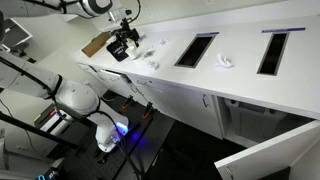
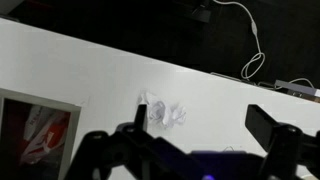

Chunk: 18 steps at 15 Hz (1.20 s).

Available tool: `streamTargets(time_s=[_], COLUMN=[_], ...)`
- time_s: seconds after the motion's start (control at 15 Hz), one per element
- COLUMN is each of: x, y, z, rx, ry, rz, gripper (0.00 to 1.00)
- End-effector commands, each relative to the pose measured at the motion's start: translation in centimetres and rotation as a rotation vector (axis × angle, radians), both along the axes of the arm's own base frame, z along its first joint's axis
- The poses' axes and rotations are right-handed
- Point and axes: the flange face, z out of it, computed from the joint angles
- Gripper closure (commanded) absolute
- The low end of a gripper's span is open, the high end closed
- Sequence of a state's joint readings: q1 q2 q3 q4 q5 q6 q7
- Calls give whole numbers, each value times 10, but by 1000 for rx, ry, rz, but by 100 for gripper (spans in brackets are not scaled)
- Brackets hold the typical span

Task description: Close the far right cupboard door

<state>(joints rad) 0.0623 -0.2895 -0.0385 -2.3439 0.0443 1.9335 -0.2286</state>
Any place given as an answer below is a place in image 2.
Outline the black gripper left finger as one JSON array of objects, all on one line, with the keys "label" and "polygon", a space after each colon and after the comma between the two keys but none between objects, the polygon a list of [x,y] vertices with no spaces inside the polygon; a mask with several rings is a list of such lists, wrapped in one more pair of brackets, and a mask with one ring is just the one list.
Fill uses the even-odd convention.
[{"label": "black gripper left finger", "polygon": [[108,180],[112,169],[124,167],[136,180],[186,180],[187,155],[163,138],[146,132],[147,106],[139,105],[133,122],[109,135],[87,133],[64,180]]}]

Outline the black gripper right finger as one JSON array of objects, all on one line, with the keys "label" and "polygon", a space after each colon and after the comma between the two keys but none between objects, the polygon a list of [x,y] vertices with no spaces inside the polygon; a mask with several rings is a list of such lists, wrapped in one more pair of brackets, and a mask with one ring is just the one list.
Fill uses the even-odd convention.
[{"label": "black gripper right finger", "polygon": [[298,180],[297,166],[320,178],[320,139],[297,126],[277,122],[261,107],[249,104],[245,127],[264,149],[258,177],[263,180]]}]

